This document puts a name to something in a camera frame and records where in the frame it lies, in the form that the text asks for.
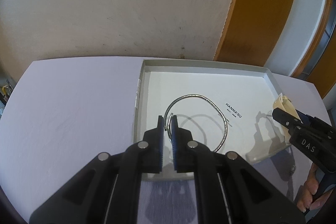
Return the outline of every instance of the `finger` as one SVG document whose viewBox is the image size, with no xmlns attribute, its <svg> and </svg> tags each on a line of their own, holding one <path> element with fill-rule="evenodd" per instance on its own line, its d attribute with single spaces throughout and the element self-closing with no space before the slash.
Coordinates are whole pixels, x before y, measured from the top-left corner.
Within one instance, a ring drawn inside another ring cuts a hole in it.
<svg viewBox="0 0 336 224">
<path fill-rule="evenodd" d="M 296 206 L 297 206 L 297 208 L 298 208 L 301 212 L 303 212 L 303 213 L 306 212 L 306 208 L 305 208 L 305 206 L 303 205 L 303 201 L 302 201 L 302 200 L 299 200 L 298 203 L 296 204 Z"/>
<path fill-rule="evenodd" d="M 304 188 L 301 196 L 301 201 L 305 208 L 309 208 L 313 202 L 313 196 L 305 185 L 303 187 Z"/>
<path fill-rule="evenodd" d="M 315 195 L 317 192 L 317 189 L 319 188 L 319 182 L 317 181 L 315 176 L 308 177 L 303 187 L 304 187 L 304 190 L 308 190 L 310 194 Z"/>
<path fill-rule="evenodd" d="M 333 190 L 330 190 L 330 191 L 326 192 L 321 197 L 319 197 L 316 201 L 314 201 L 314 203 L 310 206 L 310 209 L 315 210 L 317 208 L 322 207 L 326 203 L 328 198 L 330 197 L 332 191 Z"/>
<path fill-rule="evenodd" d="M 309 173 L 308 173 L 308 177 L 311 176 L 311 175 L 315 176 L 317 168 L 319 168 L 319 167 L 315 163 L 312 163 L 312 165 L 310 167 L 310 170 L 309 170 Z"/>
<path fill-rule="evenodd" d="M 309 173 L 308 173 L 308 177 L 307 177 L 307 179 L 311 179 L 311 178 L 316 179 L 316 178 L 315 178 L 315 174 L 316 174 L 316 170 L 317 170 L 317 168 L 318 168 L 318 166 L 317 166 L 315 163 L 313 163 L 313 164 L 311 165 L 310 170 L 309 170 Z"/>
</svg>

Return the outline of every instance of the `silver screw head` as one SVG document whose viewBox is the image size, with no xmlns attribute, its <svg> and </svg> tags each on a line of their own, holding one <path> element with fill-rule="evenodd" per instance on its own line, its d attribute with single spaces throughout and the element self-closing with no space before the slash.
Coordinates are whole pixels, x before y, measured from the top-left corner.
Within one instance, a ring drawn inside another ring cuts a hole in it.
<svg viewBox="0 0 336 224">
<path fill-rule="evenodd" d="M 290 175 L 293 175 L 294 172 L 295 172 L 295 170 L 296 170 L 296 166 L 293 165 L 293 166 L 291 167 L 290 171 L 289 171 L 289 174 L 290 174 Z"/>
<path fill-rule="evenodd" d="M 230 151 L 226 154 L 227 158 L 230 160 L 235 160 L 238 158 L 238 154 L 236 152 Z"/>
<path fill-rule="evenodd" d="M 138 142 L 138 147 L 141 149 L 145 149 L 148 147 L 148 143 L 146 141 Z"/>
<path fill-rule="evenodd" d="M 187 145 L 190 147 L 190 148 L 195 148 L 196 146 L 198 146 L 198 143 L 196 141 L 189 141 L 187 143 Z"/>
<path fill-rule="evenodd" d="M 104 161 L 109 158 L 109 154 L 106 152 L 102 152 L 98 155 L 98 160 Z"/>
</svg>

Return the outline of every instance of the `shallow white tray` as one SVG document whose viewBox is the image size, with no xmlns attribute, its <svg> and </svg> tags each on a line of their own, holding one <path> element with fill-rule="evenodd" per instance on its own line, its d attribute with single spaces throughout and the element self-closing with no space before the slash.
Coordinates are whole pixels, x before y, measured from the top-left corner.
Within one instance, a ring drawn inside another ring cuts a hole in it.
<svg viewBox="0 0 336 224">
<path fill-rule="evenodd" d="M 273 121 L 273 102 L 281 90 L 266 68 L 211 61 L 145 60 L 139 79 L 134 121 L 134 141 L 157 126 L 158 116 L 168 105 L 186 94 L 209 98 L 228 120 L 228 133 L 219 153 L 236 151 L 250 164 L 287 147 L 281 126 Z M 179 127 L 191 131 L 193 139 L 214 150 L 224 134 L 224 124 L 211 105 L 187 98 L 173 106 Z M 172 145 L 164 133 L 163 171 L 148 179 L 193 178 L 178 174 L 172 163 Z"/>
</svg>

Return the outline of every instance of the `white table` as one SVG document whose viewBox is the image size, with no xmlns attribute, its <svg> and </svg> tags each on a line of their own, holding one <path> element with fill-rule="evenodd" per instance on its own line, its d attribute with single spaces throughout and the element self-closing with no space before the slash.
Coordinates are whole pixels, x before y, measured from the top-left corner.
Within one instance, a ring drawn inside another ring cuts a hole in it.
<svg viewBox="0 0 336 224">
<path fill-rule="evenodd" d="M 0 122 L 0 185 L 26 221 L 98 153 L 117 154 L 132 144 L 143 59 L 43 60 L 33 62 L 24 73 Z M 313 84 L 274 76 L 298 110 L 330 123 Z M 297 169 L 290 176 L 293 164 Z M 310 164 L 293 147 L 255 168 L 293 199 Z M 164 204 L 161 193 L 167 195 Z M 193 181 L 142 182 L 138 223 L 157 223 L 158 219 L 162 223 L 197 223 L 195 202 Z"/>
</svg>

